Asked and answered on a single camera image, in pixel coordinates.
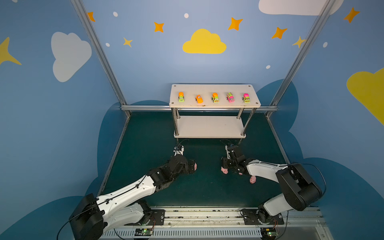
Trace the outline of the pink drum green toy truck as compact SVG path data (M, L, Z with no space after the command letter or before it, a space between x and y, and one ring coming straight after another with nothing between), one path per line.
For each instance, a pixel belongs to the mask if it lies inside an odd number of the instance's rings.
M245 93L245 94L243 95L243 102L244 102L244 103L250 103L250 102L251 102L251 100L250 100L250 95L249 95L249 94Z

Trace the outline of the orange yellow toy car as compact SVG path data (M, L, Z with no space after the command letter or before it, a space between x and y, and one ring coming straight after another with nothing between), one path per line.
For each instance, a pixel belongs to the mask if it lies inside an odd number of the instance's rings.
M204 101L203 101L203 98L201 97L201 95L197 95L196 96L196 101L198 104L202 104Z

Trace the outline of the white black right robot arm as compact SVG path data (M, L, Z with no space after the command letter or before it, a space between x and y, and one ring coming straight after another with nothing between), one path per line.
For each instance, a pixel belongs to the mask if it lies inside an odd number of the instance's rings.
M302 164L273 164L246 158L239 146L225 146L227 156L222 158L221 171L234 170L239 175L249 175L250 183L264 178L279 184L282 193L259 205L257 221L269 224L274 217L290 210L303 211L324 195L326 190L310 176Z

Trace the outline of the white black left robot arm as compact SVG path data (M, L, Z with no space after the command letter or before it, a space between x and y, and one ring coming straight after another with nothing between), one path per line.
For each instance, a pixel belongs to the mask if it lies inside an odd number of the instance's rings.
M141 221L128 206L164 190L180 175L193 174L197 164L181 154L175 154L164 165L149 170L139 180L107 195L83 197L71 216L69 223L76 240L97 240L110 229Z

